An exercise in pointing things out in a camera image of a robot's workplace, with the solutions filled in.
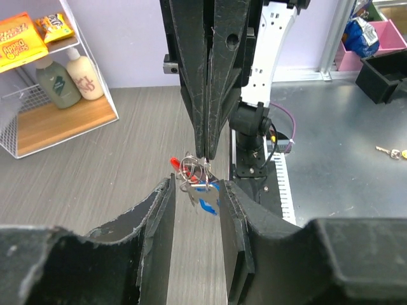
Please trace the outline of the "blue capped key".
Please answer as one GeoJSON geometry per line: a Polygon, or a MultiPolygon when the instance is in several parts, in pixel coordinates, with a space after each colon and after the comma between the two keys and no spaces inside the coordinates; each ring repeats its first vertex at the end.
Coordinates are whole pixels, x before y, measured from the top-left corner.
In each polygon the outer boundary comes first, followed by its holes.
{"type": "Polygon", "coordinates": [[[187,193],[194,205],[200,206],[212,215],[219,215],[218,184],[190,184],[187,186],[187,193]]]}

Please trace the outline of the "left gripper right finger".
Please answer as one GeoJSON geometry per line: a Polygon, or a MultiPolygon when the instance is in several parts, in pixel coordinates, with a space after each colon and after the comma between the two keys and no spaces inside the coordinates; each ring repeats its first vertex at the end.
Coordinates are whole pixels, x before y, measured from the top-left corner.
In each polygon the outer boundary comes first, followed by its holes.
{"type": "Polygon", "coordinates": [[[406,220],[321,218],[298,227],[221,181],[229,304],[405,304],[406,220]]]}

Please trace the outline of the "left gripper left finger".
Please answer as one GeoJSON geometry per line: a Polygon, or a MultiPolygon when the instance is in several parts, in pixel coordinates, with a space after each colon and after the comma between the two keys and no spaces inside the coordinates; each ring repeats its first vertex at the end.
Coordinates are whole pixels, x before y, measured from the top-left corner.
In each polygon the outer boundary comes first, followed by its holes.
{"type": "Polygon", "coordinates": [[[1,226],[1,303],[165,304],[175,209],[176,180],[168,177],[84,236],[1,226]]]}

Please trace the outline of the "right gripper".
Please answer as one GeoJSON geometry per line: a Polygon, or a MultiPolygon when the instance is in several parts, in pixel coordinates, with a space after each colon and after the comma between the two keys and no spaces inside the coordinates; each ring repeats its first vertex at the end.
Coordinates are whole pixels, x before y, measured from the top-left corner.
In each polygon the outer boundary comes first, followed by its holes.
{"type": "Polygon", "coordinates": [[[226,96],[249,82],[262,7],[262,1],[160,1],[164,71],[179,76],[198,158],[215,158],[226,96]]]}

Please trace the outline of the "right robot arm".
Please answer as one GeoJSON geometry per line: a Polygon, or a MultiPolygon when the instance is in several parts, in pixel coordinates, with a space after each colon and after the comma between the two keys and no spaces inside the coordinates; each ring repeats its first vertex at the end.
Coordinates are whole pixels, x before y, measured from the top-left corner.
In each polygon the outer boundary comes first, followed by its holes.
{"type": "Polygon", "coordinates": [[[168,53],[193,126],[196,158],[179,173],[202,180],[229,125],[239,149],[254,156],[260,174],[269,158],[260,153],[276,129],[267,118],[282,45],[308,1],[161,1],[168,53]]]}

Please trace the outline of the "red grey carabiner keyring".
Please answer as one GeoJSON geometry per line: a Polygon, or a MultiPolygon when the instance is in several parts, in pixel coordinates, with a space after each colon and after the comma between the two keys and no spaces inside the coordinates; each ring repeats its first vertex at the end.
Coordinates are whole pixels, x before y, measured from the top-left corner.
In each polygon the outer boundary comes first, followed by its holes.
{"type": "Polygon", "coordinates": [[[179,187],[184,193],[190,185],[208,184],[214,178],[209,163],[202,163],[189,152],[181,159],[171,157],[170,164],[175,170],[176,178],[181,181],[179,187]]]}

